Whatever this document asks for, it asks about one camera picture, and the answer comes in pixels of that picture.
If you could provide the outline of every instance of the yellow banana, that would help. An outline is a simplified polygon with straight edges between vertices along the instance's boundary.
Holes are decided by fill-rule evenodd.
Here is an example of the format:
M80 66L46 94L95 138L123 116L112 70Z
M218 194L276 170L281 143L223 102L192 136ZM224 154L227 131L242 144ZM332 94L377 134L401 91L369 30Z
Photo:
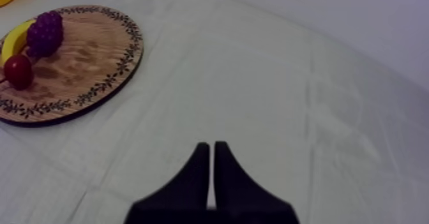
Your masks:
M29 20L15 27L4 39L3 48L1 50L1 66L9 59L9 57L18 54L27 44L27 30L35 20Z

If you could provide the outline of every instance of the decorative leaf border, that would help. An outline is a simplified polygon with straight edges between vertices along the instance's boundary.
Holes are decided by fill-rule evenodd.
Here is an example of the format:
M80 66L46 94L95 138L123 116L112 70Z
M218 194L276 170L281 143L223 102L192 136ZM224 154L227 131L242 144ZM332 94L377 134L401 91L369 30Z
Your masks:
M51 111L63 111L65 108L71 107L73 104L82 107L85 104L92 102L93 98L99 93L104 93L107 89L112 89L113 83L117 81L116 77L124 75L124 73L130 71L129 64L134 60L135 53L139 50L140 41L143 40L143 37L140 33L139 27L129 18L129 16L101 6L73 6L69 8L60 8L56 11L60 15L94 12L104 14L113 20L122 22L121 25L125 28L126 33L130 35L131 43L128 48L124 50L123 56L119 58L119 62L116 63L116 72L107 74L102 82L95 83L91 88L89 88L87 93L78 95L74 100L67 99L50 103L36 103L32 107L26 107L23 103L15 103L11 99L3 99L0 95L0 108L7 113L18 114L27 119L29 116L36 114L43 115ZM3 42L4 40L0 42L0 49L3 46Z

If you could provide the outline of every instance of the wood grain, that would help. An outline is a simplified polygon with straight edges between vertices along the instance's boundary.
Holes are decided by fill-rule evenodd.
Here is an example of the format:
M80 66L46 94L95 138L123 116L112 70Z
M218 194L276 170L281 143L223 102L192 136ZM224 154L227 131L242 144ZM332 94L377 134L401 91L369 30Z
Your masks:
M30 88L0 84L0 119L38 123L72 115L114 92L137 68L143 40L127 15L102 6L57 11L63 16L63 44L54 55L34 61Z

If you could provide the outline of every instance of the wooden plate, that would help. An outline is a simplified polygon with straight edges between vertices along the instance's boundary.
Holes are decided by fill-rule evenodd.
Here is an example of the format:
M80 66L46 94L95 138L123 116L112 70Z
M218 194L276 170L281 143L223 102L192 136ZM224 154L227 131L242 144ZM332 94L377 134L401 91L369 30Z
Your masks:
M34 63L30 88L17 91L8 82L0 84L3 121L31 126L78 116L118 92L139 65L143 39L129 16L103 6L56 11L63 16L63 44Z

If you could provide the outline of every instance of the plastic fruit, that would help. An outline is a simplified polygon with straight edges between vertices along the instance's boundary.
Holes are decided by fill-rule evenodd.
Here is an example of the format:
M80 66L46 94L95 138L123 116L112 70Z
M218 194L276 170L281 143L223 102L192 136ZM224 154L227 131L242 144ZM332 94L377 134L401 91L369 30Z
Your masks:
M27 32L29 57L51 56L63 42L63 18L56 11L42 13Z
M30 60L24 55L10 57L3 66L4 78L16 89L23 90L31 85L34 73Z
M29 20L15 27L4 39L3 48L1 50L2 64L16 54L18 54L27 43L27 30L30 25L35 23L35 20Z

